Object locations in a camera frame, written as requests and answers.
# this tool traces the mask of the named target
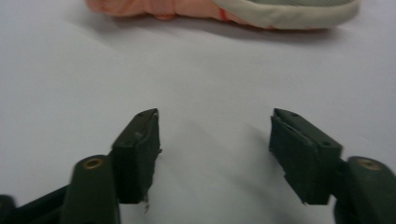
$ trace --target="screw hole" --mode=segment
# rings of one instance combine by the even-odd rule
[[[370,160],[366,160],[366,159],[360,159],[358,161],[358,163],[359,163],[360,166],[362,166],[362,167],[364,167],[366,169],[369,169],[369,170],[379,171],[379,170],[382,169],[381,165],[378,164],[375,161],[370,161]]]
[[[96,169],[103,164],[103,160],[99,158],[93,158],[84,162],[84,168],[87,170]]]

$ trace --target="white table surface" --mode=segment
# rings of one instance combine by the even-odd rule
[[[112,20],[76,0],[0,2],[0,193],[18,205],[66,185],[157,107],[163,154],[150,209],[122,223],[333,223],[303,205],[268,152],[275,107],[396,171],[396,4],[363,0],[324,32],[211,20]]]

